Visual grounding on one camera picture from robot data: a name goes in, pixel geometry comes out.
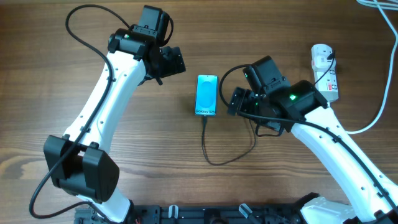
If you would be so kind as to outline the white power strip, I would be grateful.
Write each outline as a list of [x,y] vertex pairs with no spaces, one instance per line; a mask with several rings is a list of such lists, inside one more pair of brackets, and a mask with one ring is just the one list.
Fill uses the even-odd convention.
[[311,48],[311,55],[312,58],[317,55],[325,55],[328,59],[332,59],[333,64],[325,71],[313,70],[316,89],[326,98],[327,102],[332,103],[339,98],[335,51],[326,44],[315,44]]

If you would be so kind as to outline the teal Galaxy smartphone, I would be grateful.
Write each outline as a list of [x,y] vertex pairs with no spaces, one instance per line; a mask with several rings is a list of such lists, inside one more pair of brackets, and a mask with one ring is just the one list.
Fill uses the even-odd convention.
[[217,106],[218,77],[216,75],[199,75],[195,98],[195,114],[215,116]]

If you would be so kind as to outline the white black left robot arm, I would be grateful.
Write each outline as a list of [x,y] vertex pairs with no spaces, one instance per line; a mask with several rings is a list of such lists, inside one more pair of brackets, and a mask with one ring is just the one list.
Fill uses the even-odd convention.
[[173,30],[165,11],[144,6],[137,24],[111,34],[102,74],[82,111],[62,137],[49,136],[44,144],[45,180],[78,197],[106,223],[139,221],[133,202],[117,187],[119,167],[109,151],[136,88],[185,71],[180,49],[168,46]]

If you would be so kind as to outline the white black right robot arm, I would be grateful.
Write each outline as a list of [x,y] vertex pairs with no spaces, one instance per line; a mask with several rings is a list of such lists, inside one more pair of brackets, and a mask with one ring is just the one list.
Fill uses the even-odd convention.
[[249,88],[236,88],[228,112],[305,144],[341,187],[349,204],[318,194],[296,206],[296,223],[397,223],[397,184],[388,179],[343,129],[326,98],[307,81],[294,85],[270,56],[240,65]]

